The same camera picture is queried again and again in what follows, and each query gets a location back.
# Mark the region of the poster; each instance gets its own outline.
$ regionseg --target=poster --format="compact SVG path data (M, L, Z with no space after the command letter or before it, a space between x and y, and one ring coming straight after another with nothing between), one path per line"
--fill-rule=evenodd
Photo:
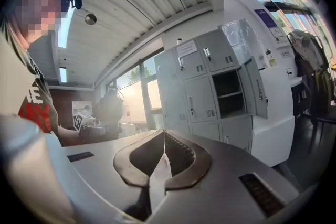
M193 41L177 47L177 54L180 58L197 51L197 47Z
M72 118L75 122L77 113L92 116L92 102L91 101L73 101L72 102Z

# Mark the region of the backpack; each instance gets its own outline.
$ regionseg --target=backpack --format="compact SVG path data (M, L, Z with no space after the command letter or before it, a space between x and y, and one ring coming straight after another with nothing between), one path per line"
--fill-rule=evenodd
M318 113L329 113L331 101L334 99L334 84L330 74L319 68L314 72L316 83L316 111Z

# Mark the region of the wooden panel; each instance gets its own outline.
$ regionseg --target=wooden panel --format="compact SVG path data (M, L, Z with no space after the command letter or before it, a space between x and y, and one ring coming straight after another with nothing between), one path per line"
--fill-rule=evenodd
M58 123L73 130L72 101L91 101L91 91L50 90L52 103L58 113Z

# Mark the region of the white wall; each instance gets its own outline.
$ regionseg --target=white wall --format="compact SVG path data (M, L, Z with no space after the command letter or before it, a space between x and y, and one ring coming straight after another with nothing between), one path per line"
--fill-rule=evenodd
M209 12L189 19L164 33L162 36L163 48L164 50L168 50L175 47L178 38L181 38L182 41L186 41L201 34L216 30L218 25L223 24L223 21L223 11L216 13Z

